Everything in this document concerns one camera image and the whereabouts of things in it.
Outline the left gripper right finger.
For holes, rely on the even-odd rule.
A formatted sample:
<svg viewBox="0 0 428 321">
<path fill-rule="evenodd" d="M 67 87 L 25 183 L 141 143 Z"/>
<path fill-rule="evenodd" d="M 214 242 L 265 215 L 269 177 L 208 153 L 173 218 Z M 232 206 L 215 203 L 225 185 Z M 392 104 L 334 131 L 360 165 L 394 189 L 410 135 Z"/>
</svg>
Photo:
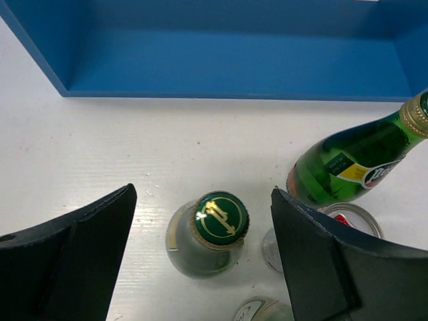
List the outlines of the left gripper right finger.
<svg viewBox="0 0 428 321">
<path fill-rule="evenodd" d="M 296 320 L 426 320 L 427 252 L 373 237 L 280 188 L 271 213 Z"/>
</svg>

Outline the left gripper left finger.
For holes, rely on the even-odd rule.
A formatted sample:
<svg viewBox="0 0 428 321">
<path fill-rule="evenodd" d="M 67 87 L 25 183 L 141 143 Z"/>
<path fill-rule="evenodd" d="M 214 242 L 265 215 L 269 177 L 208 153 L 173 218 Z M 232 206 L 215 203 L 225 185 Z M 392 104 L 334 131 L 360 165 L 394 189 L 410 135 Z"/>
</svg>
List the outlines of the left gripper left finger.
<svg viewBox="0 0 428 321">
<path fill-rule="evenodd" d="M 134 185 L 127 184 L 1 236 L 1 319 L 105 320 L 136 201 Z"/>
</svg>

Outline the green Perrier bottle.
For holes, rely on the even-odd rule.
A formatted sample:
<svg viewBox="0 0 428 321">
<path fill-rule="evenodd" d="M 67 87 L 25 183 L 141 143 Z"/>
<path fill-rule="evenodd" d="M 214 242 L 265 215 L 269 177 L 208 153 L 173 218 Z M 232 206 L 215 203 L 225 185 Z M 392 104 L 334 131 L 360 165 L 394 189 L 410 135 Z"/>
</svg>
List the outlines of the green Perrier bottle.
<svg viewBox="0 0 428 321">
<path fill-rule="evenodd" d="M 210 191 L 179 207 L 171 217 L 165 247 L 172 265 L 188 278 L 210 278 L 241 256 L 249 213 L 228 191 Z"/>
<path fill-rule="evenodd" d="M 286 190 L 313 208 L 351 202 L 376 187 L 427 139 L 427 93 L 378 120 L 317 142 L 290 170 Z"/>
</svg>

